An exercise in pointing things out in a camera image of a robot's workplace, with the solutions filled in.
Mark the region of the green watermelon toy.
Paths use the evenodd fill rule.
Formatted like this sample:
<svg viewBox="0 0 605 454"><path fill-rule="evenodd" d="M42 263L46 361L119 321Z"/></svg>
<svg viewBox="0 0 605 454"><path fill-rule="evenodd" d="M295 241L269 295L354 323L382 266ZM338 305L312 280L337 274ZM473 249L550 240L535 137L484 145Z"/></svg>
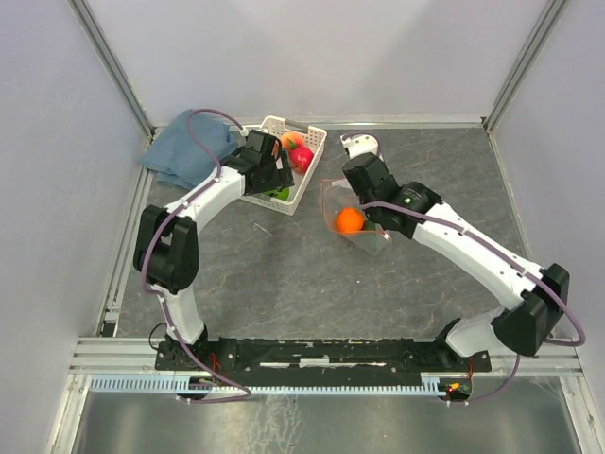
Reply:
<svg viewBox="0 0 605 454"><path fill-rule="evenodd" d="M270 191L265 192L265 195L267 197L277 199L280 201L287 201L289 198L289 188L283 187L283 188L270 190Z"/></svg>

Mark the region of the red pomegranate toy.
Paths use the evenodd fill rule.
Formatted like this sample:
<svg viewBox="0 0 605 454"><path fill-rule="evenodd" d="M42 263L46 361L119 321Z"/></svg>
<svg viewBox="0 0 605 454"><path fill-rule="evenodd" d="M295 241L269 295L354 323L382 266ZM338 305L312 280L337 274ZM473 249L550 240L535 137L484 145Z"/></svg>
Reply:
<svg viewBox="0 0 605 454"><path fill-rule="evenodd" d="M308 147L296 147L288 152L289 161L294 170L305 173L315 157Z"/></svg>

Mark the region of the clear zip top bag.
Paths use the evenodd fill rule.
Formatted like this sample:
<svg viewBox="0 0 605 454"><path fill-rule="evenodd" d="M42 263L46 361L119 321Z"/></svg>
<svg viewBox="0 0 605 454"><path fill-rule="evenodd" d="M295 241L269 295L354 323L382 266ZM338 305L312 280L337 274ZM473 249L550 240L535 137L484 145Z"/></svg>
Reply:
<svg viewBox="0 0 605 454"><path fill-rule="evenodd" d="M366 253L377 255L391 244L391 236L362 212L345 178L320 181L320 207L327 229Z"/></svg>

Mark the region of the white plastic basket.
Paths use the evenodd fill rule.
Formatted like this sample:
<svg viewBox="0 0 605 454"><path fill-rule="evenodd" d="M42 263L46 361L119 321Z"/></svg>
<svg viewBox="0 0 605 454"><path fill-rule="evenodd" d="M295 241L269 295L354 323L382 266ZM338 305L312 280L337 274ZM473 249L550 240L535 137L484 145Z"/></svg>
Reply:
<svg viewBox="0 0 605 454"><path fill-rule="evenodd" d="M305 140L305 145L314 153L313 160L306 172L304 174L294 173L294 185L288 189L288 197L285 200L264 194L242 197L243 201L251 204L293 216L324 152L327 131L316 126L297 123L275 115L268 115L260 124L249 125L249 128L265 129L268 133L276 136L282 136L285 132L289 131L299 132Z"/></svg>

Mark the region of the orange fruit toy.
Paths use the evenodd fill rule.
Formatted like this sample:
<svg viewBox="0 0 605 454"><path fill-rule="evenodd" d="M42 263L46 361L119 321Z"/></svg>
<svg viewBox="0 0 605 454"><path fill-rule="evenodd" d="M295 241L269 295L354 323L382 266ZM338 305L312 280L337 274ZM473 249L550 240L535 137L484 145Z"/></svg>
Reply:
<svg viewBox="0 0 605 454"><path fill-rule="evenodd" d="M334 220L336 231L344 235L352 235L362 231L364 223L363 214L353 207L343 208L337 213Z"/></svg>

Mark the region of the dark green avocado toy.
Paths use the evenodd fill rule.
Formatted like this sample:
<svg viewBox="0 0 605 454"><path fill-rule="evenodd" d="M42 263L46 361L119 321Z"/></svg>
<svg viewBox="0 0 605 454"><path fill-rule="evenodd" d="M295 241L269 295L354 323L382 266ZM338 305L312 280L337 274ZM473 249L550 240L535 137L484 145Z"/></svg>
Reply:
<svg viewBox="0 0 605 454"><path fill-rule="evenodd" d="M371 221L366 221L363 225L364 232L378 232L380 227Z"/></svg>

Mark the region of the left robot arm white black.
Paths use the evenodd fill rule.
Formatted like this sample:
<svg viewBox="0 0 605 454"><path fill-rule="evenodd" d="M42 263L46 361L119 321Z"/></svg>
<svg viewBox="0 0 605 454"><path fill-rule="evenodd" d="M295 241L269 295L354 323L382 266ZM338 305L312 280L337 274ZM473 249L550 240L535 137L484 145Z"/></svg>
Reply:
<svg viewBox="0 0 605 454"><path fill-rule="evenodd" d="M209 357L192 290L200 266L199 234L232 202L294 185L281 140L263 131L250 131L243 146L214 163L210 176L180 199L145 208L133 257L143 290L160 302L169 337L180 341L177 359L190 369Z"/></svg>

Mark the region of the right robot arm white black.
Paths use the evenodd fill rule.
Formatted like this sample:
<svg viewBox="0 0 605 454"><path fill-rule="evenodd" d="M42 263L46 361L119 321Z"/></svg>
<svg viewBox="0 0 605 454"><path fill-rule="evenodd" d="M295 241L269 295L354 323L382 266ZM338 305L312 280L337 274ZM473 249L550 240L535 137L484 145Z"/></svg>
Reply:
<svg viewBox="0 0 605 454"><path fill-rule="evenodd" d="M524 357L539 351L563 315L570 281L564 267L543 267L509 251L425 185L398 184L371 153L354 157L342 171L371 222L443 255L499 302L496 310L446 329L445 340L433 348L441 368L455 370L468 357L499 346Z"/></svg>

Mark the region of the peach fruit toy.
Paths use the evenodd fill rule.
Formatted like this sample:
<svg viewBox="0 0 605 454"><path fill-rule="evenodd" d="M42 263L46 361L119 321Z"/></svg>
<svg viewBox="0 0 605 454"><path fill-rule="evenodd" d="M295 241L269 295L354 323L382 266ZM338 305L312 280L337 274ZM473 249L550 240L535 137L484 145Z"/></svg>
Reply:
<svg viewBox="0 0 605 454"><path fill-rule="evenodd" d="M282 145L287 149L295 149L305 146L304 136L296 131L287 131L281 136Z"/></svg>

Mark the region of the blue folded cloth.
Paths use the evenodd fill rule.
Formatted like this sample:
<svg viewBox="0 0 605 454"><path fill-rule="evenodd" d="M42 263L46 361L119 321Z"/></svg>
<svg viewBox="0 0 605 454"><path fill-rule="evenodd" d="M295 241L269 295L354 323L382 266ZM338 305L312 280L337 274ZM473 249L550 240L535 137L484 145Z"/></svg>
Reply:
<svg viewBox="0 0 605 454"><path fill-rule="evenodd" d="M237 148L230 127L210 112L179 114L152 141L139 164L156 173L160 183L193 189L216 171L216 162Z"/></svg>

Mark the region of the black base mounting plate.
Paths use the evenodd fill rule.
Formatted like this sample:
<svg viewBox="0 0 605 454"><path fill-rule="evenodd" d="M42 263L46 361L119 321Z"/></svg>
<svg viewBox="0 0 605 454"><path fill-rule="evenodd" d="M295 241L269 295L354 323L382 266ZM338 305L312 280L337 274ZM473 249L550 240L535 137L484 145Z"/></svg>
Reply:
<svg viewBox="0 0 605 454"><path fill-rule="evenodd" d="M492 369L489 353L469 358L444 340L260 340L220 338L191 348L207 367L247 387L418 386L421 374Z"/></svg>

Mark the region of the aluminium frame rail front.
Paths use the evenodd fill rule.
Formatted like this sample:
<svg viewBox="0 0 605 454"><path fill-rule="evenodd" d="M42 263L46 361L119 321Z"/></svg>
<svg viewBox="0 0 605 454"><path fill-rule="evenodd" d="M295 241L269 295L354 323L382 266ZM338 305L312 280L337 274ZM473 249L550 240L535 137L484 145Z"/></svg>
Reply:
<svg viewBox="0 0 605 454"><path fill-rule="evenodd" d="M143 338L80 338L68 368L81 375L157 375L156 354ZM518 377L582 376L572 348L546 345L538 355L520 359Z"/></svg>

